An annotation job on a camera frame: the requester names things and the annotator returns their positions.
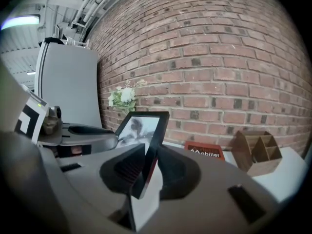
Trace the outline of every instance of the red box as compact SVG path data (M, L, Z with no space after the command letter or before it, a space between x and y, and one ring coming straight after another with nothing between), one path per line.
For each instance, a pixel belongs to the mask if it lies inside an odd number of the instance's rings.
M225 161L222 149L219 145L186 141L184 149L203 156L215 157Z

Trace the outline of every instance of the ceiling beam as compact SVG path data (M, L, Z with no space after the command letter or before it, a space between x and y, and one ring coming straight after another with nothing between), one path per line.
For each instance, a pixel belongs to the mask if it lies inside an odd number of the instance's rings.
M16 59L28 56L38 56L40 48L15 50L0 55L2 60Z
M23 0L20 2L19 6L23 5L28 5L28 4L45 4L46 0ZM80 6L82 5L83 0L49 0L48 4L51 5L58 5L58 6L63 6L66 8L71 8L78 10ZM85 8L85 12L87 12L90 9L90 5L88 4L87 7ZM97 15L101 16L104 14L104 10L100 10Z

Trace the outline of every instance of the white table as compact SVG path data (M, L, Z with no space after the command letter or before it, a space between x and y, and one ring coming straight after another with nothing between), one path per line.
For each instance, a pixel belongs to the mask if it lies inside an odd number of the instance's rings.
M166 141L164 141L163 144L184 148L181 145ZM278 202L293 196L297 192L308 171L306 162L292 148L284 147L281 148L280 151L283 158L273 173L253 177L253 179L266 188ZM231 152L223 152L223 154L228 163L237 167Z

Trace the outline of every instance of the wooden organizer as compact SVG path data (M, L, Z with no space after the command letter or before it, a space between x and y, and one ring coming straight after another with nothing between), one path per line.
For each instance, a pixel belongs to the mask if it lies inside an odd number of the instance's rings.
M231 152L237 166L249 176L274 172L282 159L274 137L262 131L238 131Z

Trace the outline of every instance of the ceiling light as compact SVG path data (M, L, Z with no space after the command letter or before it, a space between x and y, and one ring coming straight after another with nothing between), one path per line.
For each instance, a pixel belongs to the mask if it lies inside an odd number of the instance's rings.
M34 25L39 24L40 18L38 16L25 16L7 19L1 27L1 30L19 26L19 25Z

